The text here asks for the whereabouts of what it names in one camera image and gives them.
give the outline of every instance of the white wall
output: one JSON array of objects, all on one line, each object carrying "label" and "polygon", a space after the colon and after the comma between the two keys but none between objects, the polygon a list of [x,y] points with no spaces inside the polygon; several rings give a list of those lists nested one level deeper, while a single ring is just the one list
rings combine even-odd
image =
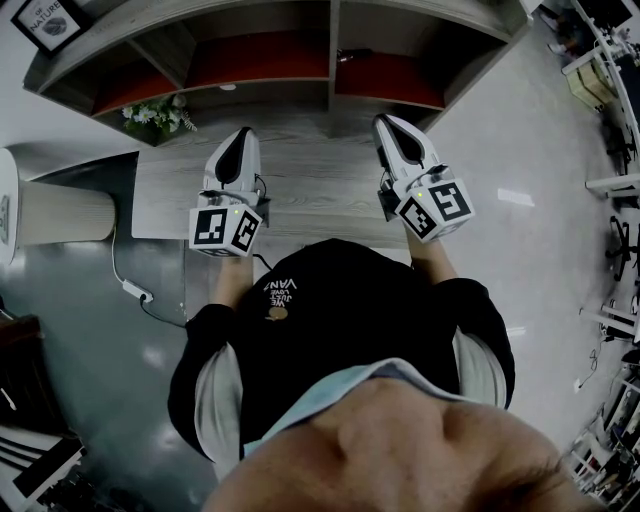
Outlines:
[{"label": "white wall", "polygon": [[134,151],[136,141],[22,89],[36,47],[11,24],[24,0],[0,7],[0,147],[9,147],[25,179]]}]

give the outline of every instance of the cylindrical stool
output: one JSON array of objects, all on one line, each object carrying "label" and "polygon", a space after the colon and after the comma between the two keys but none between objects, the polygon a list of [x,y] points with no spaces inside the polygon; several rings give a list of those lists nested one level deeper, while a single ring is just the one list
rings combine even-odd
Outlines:
[{"label": "cylindrical stool", "polygon": [[21,181],[7,149],[0,149],[0,263],[17,246],[104,240],[115,206],[104,192]]}]

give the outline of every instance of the red shelf panel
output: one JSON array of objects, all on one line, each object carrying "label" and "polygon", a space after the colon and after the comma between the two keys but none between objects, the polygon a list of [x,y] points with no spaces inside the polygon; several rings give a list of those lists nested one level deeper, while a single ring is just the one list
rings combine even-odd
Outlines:
[{"label": "red shelf panel", "polygon": [[338,64],[336,93],[444,109],[444,91],[412,57],[374,53]]},{"label": "red shelf panel", "polygon": [[136,61],[108,74],[93,104],[93,115],[176,92],[176,87],[146,60]]},{"label": "red shelf panel", "polygon": [[186,89],[295,79],[329,79],[327,32],[267,32],[200,43]]}]

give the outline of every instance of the desk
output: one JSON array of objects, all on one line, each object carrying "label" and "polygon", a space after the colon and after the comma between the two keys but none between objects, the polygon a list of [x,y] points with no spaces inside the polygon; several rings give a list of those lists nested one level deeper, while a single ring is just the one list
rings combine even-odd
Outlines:
[{"label": "desk", "polygon": [[[621,67],[621,65],[618,62],[616,62],[613,56],[613,51],[611,46],[605,39],[604,35],[602,34],[602,31],[598,27],[596,27],[594,20],[587,15],[587,13],[583,9],[583,7],[580,5],[580,2],[578,0],[571,0],[571,3],[575,7],[578,14],[580,14],[582,19],[585,21],[585,23],[589,26],[594,36],[596,37],[596,40],[599,46],[598,46],[598,49],[591,52],[591,56],[594,58],[597,58],[598,56],[601,57],[602,62],[604,63],[604,69],[607,72],[608,76],[611,78],[611,81],[613,82],[613,85],[615,86],[615,89],[618,92],[618,98],[620,100],[620,105],[624,113],[627,129],[629,130],[635,144],[640,144],[640,129],[638,128],[638,121],[634,114],[634,107],[633,107],[633,103],[631,102],[631,98],[629,96],[629,91],[627,90],[625,81],[621,74],[621,71],[623,71],[624,69],[623,72],[625,73],[627,78],[630,76],[628,63],[624,62],[624,59],[620,59],[623,61],[622,67]],[[638,159],[636,159],[636,166],[640,166],[640,162],[638,161]],[[640,185],[640,167],[638,167],[636,173],[629,174],[628,176],[618,176],[615,178],[592,180],[592,181],[587,181],[585,183],[586,187],[590,190],[602,190],[602,191],[611,191],[613,189],[622,188],[629,185],[636,185],[636,184]],[[616,197],[616,196],[611,196],[612,193],[613,192],[609,192],[608,196]],[[621,196],[628,197],[632,195],[640,195],[640,190],[624,191],[622,193],[619,193],[617,197],[621,197]]]},{"label": "desk", "polygon": [[189,238],[204,167],[235,130],[251,126],[259,140],[262,177],[271,199],[270,226],[259,241],[310,244],[332,237],[370,247],[406,248],[402,223],[386,222],[377,191],[383,169],[369,135],[331,139],[323,116],[254,106],[246,115],[207,124],[167,147],[140,151],[133,201],[135,238]]},{"label": "desk", "polygon": [[[623,320],[627,320],[629,322],[634,322],[634,324],[629,325],[625,322],[621,322],[620,320],[616,320],[615,318],[611,318],[610,315],[622,318]],[[620,311],[618,309],[610,308],[609,306],[603,305],[601,308],[601,313],[593,313],[591,311],[587,311],[586,309],[581,309],[580,316],[586,318],[587,320],[593,320],[594,322],[601,323],[603,325],[606,325],[607,327],[612,327],[613,329],[617,329],[618,331],[633,336],[634,345],[640,341],[640,322],[638,321],[637,315],[632,315],[630,313],[626,313],[625,311]]]}]

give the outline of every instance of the chair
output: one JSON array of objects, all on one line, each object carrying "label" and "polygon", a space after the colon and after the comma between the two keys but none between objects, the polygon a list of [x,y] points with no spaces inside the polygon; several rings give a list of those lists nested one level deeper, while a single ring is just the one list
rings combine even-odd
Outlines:
[{"label": "chair", "polygon": [[638,156],[635,141],[632,140],[631,144],[627,143],[624,138],[624,132],[613,123],[605,121],[603,125],[609,131],[607,155],[620,156],[624,167],[624,175],[626,176],[629,174],[629,164]]},{"label": "chair", "polygon": [[629,245],[629,224],[625,222],[621,226],[618,219],[614,216],[611,217],[610,222],[611,224],[615,224],[618,230],[618,236],[620,238],[620,247],[615,251],[607,251],[604,254],[608,259],[615,259],[620,257],[619,271],[617,274],[613,276],[613,278],[616,281],[620,281],[622,279],[622,274],[624,273],[624,268],[627,262],[631,261],[631,255],[632,254],[635,254],[636,256],[638,255],[638,246],[640,245],[640,231],[638,232],[638,237],[639,237],[638,245],[636,245],[635,247],[632,247],[631,245]]}]

